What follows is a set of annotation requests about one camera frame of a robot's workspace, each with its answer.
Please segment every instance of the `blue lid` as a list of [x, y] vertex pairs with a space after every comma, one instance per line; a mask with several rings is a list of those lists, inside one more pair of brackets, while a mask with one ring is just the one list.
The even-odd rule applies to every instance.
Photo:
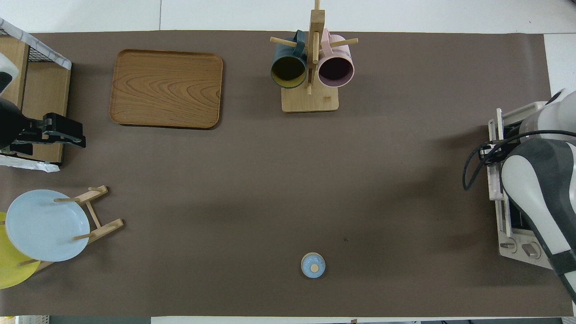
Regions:
[[312, 279], [322, 276], [326, 270], [326, 263], [324, 262], [324, 258], [315, 252], [310, 252], [304, 255], [300, 265], [304, 275]]

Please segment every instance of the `table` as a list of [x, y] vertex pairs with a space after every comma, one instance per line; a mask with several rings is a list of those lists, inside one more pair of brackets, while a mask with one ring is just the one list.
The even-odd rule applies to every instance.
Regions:
[[[106, 184], [98, 214], [126, 226], [0, 291], [0, 313], [571, 315], [551, 271], [498, 256], [486, 180], [460, 187], [495, 109], [550, 96], [542, 35], [342, 35], [361, 42], [340, 108], [295, 115], [269, 79], [268, 32], [36, 35], [74, 63], [69, 117], [88, 147], [66, 148], [55, 174], [0, 169], [0, 209], [31, 189]], [[216, 128], [113, 123], [125, 48], [220, 55]], [[319, 280], [299, 270], [310, 251], [327, 263]]]

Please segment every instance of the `pink mug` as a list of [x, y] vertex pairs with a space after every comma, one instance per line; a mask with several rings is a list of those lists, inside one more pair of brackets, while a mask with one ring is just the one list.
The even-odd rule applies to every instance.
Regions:
[[348, 45], [330, 47], [330, 43], [340, 40], [344, 40], [344, 37], [331, 35], [328, 29], [324, 28], [318, 56], [318, 79], [331, 88], [346, 85], [354, 76], [350, 47]]

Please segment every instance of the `white floor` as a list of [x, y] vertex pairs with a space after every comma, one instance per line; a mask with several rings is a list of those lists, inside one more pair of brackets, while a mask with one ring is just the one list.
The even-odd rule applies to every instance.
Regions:
[[[33, 32], [308, 28], [313, 0], [0, 0]], [[323, 0], [326, 27], [357, 32], [543, 33], [551, 93], [576, 91], [576, 4], [569, 0]], [[319, 323], [352, 318], [160, 317], [153, 323]], [[385, 322], [365, 318], [360, 322]]]

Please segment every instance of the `blue mug handle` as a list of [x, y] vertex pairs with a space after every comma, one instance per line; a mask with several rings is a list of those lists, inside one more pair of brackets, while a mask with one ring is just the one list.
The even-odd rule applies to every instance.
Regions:
[[294, 38], [292, 39], [294, 42], [296, 42], [296, 47], [294, 47], [294, 56], [296, 57], [300, 57], [302, 55], [302, 52], [304, 52], [304, 45], [306, 44], [304, 41], [304, 32], [301, 31], [300, 29], [296, 31], [296, 35], [294, 35]]

